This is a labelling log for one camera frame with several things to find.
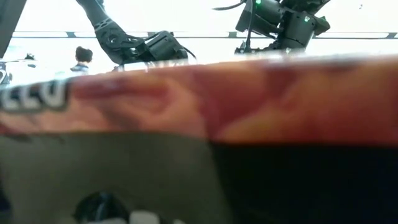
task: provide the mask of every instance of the bright window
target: bright window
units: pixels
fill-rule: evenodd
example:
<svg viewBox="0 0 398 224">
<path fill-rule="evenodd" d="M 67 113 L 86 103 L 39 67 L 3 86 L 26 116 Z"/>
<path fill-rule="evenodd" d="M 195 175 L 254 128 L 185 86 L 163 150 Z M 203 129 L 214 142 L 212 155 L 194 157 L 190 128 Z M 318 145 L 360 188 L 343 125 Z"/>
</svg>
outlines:
<svg viewBox="0 0 398 224">
<path fill-rule="evenodd" d="M 105 0 L 108 14 L 126 31 L 234 31 L 243 7 L 212 11 L 238 0 Z M 331 0 L 330 32 L 398 32 L 396 0 Z M 17 31 L 80 31 L 93 28 L 75 0 L 28 0 Z"/>
</svg>

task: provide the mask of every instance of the box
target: box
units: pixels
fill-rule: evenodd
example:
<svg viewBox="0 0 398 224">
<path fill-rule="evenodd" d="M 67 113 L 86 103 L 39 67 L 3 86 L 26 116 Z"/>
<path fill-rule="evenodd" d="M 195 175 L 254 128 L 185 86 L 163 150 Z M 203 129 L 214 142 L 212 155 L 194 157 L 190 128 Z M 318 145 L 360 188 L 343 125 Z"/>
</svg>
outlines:
<svg viewBox="0 0 398 224">
<path fill-rule="evenodd" d="M 2 223 L 396 223 L 397 69 L 266 57 L 2 89 Z"/>
</svg>

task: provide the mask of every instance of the dark hair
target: dark hair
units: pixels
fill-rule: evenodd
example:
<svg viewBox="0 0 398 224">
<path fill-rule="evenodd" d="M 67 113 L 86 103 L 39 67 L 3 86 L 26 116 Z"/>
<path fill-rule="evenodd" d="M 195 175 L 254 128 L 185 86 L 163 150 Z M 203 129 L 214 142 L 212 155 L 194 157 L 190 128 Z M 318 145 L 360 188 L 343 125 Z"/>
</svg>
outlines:
<svg viewBox="0 0 398 224">
<path fill-rule="evenodd" d="M 26 54 L 25 60 L 35 60 L 35 55 Z"/>
<path fill-rule="evenodd" d="M 129 212 L 112 194 L 97 192 L 84 198 L 76 207 L 74 219 L 78 223 L 83 220 L 98 222 L 110 218 L 121 218 L 129 221 Z"/>
<path fill-rule="evenodd" d="M 93 60 L 93 52 L 83 47 L 76 48 L 76 60 L 78 62 L 91 62 Z"/>
</svg>

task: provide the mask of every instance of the black robotic arm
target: black robotic arm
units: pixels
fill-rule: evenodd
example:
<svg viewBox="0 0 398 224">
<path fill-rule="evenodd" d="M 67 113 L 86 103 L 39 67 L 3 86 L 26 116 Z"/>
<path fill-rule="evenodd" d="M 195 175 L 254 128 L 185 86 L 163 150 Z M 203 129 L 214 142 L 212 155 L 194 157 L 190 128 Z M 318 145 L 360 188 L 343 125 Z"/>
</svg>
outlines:
<svg viewBox="0 0 398 224">
<path fill-rule="evenodd" d="M 76 0 L 94 27 L 101 48 L 118 65 L 187 59 L 188 54 L 172 32 L 160 31 L 143 39 L 126 34 L 105 12 L 103 0 Z"/>
<path fill-rule="evenodd" d="M 236 30 L 248 30 L 275 39 L 264 49 L 250 49 L 243 43 L 235 53 L 266 50 L 305 49 L 314 35 L 330 29 L 324 17 L 315 14 L 330 0 L 243 0 L 246 6 Z"/>
</svg>

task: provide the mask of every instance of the black object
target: black object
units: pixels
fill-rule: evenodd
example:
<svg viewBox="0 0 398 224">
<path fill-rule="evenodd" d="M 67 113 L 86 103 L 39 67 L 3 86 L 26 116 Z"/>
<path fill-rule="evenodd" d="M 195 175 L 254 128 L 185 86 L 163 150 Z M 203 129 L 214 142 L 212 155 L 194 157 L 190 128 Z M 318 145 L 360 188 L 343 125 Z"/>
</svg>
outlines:
<svg viewBox="0 0 398 224">
<path fill-rule="evenodd" d="M 211 145 L 233 224 L 398 223 L 396 147 Z"/>
<path fill-rule="evenodd" d="M 111 218 L 120 218 L 129 222 L 127 209 L 107 192 L 97 192 L 83 199 L 77 205 L 73 217 L 78 223 L 100 222 Z"/>
<path fill-rule="evenodd" d="M 4 195 L 3 189 L 0 186 L 0 213 L 8 212 L 11 209 L 11 205 Z"/>
<path fill-rule="evenodd" d="M 263 49 L 250 49 L 244 42 L 235 50 L 236 54 L 267 50 L 305 49 L 314 35 L 330 29 L 325 17 L 316 14 L 330 0 L 257 0 L 245 1 L 246 6 L 236 24 L 236 30 L 251 31 L 275 39 Z"/>
<path fill-rule="evenodd" d="M 4 57 L 27 0 L 0 1 L 0 58 Z"/>
<path fill-rule="evenodd" d="M 103 1 L 76 0 L 93 25 L 96 38 L 108 57 L 118 65 L 137 62 L 187 59 L 186 49 L 172 32 L 161 31 L 147 39 L 126 34 L 108 17 Z"/>
<path fill-rule="evenodd" d="M 6 62 L 0 62 L 0 88 L 8 86 L 12 80 L 12 75 L 7 73 Z"/>
</svg>

